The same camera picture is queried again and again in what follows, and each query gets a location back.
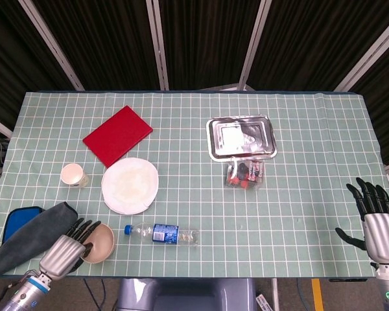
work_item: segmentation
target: red cutting board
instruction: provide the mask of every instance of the red cutting board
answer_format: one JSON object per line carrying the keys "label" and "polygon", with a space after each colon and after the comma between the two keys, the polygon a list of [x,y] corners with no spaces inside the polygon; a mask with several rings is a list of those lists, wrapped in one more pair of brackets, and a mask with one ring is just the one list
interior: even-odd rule
{"label": "red cutting board", "polygon": [[82,141],[108,168],[153,129],[125,106]]}

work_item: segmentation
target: robotic hand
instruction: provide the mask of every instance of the robotic hand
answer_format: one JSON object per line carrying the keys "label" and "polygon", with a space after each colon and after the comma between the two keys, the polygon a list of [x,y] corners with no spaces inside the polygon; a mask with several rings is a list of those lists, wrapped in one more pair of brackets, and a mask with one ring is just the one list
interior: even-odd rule
{"label": "robotic hand", "polygon": [[356,181],[363,195],[354,186],[346,186],[356,199],[364,240],[345,234],[341,228],[336,228],[336,232],[348,244],[368,252],[374,261],[371,265],[376,269],[384,310],[389,311],[389,196],[379,185],[375,187],[360,178]]}
{"label": "robotic hand", "polygon": [[88,220],[77,229],[83,220],[83,218],[78,219],[66,235],[62,235],[53,244],[40,260],[40,272],[30,270],[23,276],[20,282],[25,279],[26,281],[2,309],[3,311],[28,311],[33,309],[38,301],[51,290],[51,281],[64,278],[83,263],[80,257],[82,255],[86,257],[93,246],[92,243],[85,245],[83,243],[100,224],[100,222],[95,222],[90,225],[92,221]]}

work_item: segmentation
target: black curtain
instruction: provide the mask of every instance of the black curtain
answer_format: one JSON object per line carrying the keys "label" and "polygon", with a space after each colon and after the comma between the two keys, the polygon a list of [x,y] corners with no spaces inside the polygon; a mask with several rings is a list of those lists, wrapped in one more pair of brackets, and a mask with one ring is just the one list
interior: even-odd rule
{"label": "black curtain", "polygon": [[332,91],[389,25],[389,0],[273,1],[247,84]]}
{"label": "black curtain", "polygon": [[159,89],[143,0],[34,0],[86,90]]}
{"label": "black curtain", "polygon": [[363,95],[381,146],[383,163],[389,165],[389,49],[350,91]]}
{"label": "black curtain", "polygon": [[0,122],[13,130],[27,91],[72,83],[17,0],[0,1]]}
{"label": "black curtain", "polygon": [[160,0],[170,89],[239,81],[259,0]]}

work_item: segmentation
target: blue bottle cap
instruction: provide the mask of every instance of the blue bottle cap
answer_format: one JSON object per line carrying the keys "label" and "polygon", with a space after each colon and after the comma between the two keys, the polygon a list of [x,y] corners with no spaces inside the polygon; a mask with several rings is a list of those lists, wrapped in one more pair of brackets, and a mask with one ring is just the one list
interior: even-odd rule
{"label": "blue bottle cap", "polygon": [[132,231],[132,225],[126,225],[125,226],[125,229],[124,229],[124,233],[126,235],[130,235],[131,234],[131,231]]}

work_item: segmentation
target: green grid tablecloth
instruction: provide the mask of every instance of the green grid tablecloth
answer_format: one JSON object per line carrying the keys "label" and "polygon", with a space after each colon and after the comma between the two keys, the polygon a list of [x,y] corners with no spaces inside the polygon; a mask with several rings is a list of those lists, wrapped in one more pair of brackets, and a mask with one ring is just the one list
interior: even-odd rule
{"label": "green grid tablecloth", "polygon": [[[104,165],[82,138],[129,105],[154,131],[127,157],[159,172],[151,207],[134,216],[102,200]],[[224,187],[226,165],[207,152],[211,117],[268,115],[277,156],[265,162],[257,192]],[[66,163],[80,163],[84,189],[60,182]],[[359,95],[257,93],[27,93],[0,180],[0,241],[9,211],[67,201],[86,219],[114,231],[116,248],[77,275],[159,277],[366,277],[365,252],[344,245],[334,228],[362,238],[346,183],[360,176],[385,185],[379,145]],[[201,230],[201,246],[140,243],[126,224],[178,224]],[[37,269],[41,256],[9,274]]]}

